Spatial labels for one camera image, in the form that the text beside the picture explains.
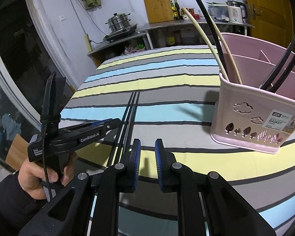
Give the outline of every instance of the person's arm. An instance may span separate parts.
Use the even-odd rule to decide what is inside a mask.
[[[72,154],[65,167],[61,183],[66,185],[73,178]],[[47,168],[50,182],[58,180],[58,174]],[[44,170],[36,163],[24,161],[21,169],[15,175],[7,176],[0,182],[0,228],[5,228],[10,234],[0,229],[1,235],[17,235],[22,227],[45,205],[46,195],[40,179],[45,179]]]

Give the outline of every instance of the wall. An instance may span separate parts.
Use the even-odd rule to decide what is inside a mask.
[[[203,2],[206,1],[225,2],[227,0],[203,0]],[[52,30],[70,61],[68,70],[78,85],[81,85],[89,75],[94,73],[95,66],[92,59],[87,56],[84,31],[70,0],[41,0],[41,2]],[[137,23],[138,28],[148,22],[143,0],[101,0],[101,2],[101,7],[90,9],[87,12],[105,34],[111,32],[105,23],[114,13],[131,13],[131,23]],[[195,0],[178,0],[178,2],[181,7],[195,7],[195,11],[198,10]],[[96,28],[79,1],[72,0],[72,3],[90,39],[101,42],[105,35]],[[60,21],[59,16],[63,16],[65,20]]]

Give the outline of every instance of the wooden door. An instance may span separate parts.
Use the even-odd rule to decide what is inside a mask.
[[[251,36],[287,47],[293,38],[293,15],[289,0],[247,0]]]

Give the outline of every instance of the metal bolt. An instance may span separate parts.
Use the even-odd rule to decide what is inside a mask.
[[[82,173],[78,174],[78,179],[84,180],[86,178],[87,178],[87,174],[86,173],[82,172]]]
[[[211,177],[211,178],[213,178],[213,179],[218,179],[219,178],[219,174],[218,173],[216,173],[216,172],[211,172],[210,174],[209,174],[209,176]]]
[[[121,169],[123,169],[124,168],[124,165],[122,164],[122,163],[117,163],[116,165],[115,165],[115,169],[117,169],[117,170],[121,170]]]
[[[173,163],[173,168],[175,168],[175,169],[180,169],[181,167],[182,167],[182,165],[179,163],[179,162],[175,162],[175,163]]]

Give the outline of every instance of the light switch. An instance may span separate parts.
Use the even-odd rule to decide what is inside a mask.
[[[65,16],[62,16],[62,15],[59,15],[58,17],[60,21],[64,21],[66,19]]]

